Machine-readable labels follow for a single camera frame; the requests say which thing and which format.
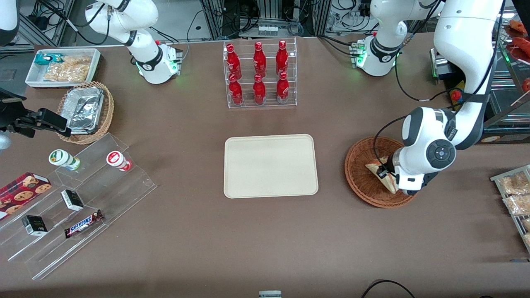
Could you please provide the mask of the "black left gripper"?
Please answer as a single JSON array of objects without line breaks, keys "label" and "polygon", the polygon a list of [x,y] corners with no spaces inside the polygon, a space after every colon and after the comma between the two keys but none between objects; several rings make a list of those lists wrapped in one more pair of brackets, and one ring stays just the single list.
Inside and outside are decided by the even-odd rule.
[{"label": "black left gripper", "polygon": [[391,177],[391,172],[399,175],[397,185],[409,185],[410,177],[408,154],[409,150],[396,150],[392,156],[389,157],[390,166],[381,164],[377,168],[377,176],[380,180]]}]

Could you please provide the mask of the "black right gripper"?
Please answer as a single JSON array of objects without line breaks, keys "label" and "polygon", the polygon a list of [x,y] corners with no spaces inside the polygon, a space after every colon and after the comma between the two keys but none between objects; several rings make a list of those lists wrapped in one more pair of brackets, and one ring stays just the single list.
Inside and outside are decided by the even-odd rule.
[{"label": "black right gripper", "polygon": [[7,125],[0,127],[2,132],[34,138],[36,130],[47,130],[64,137],[71,136],[67,119],[48,109],[39,109],[36,112],[26,110],[23,105],[25,100],[24,96],[0,89],[0,124]]}]

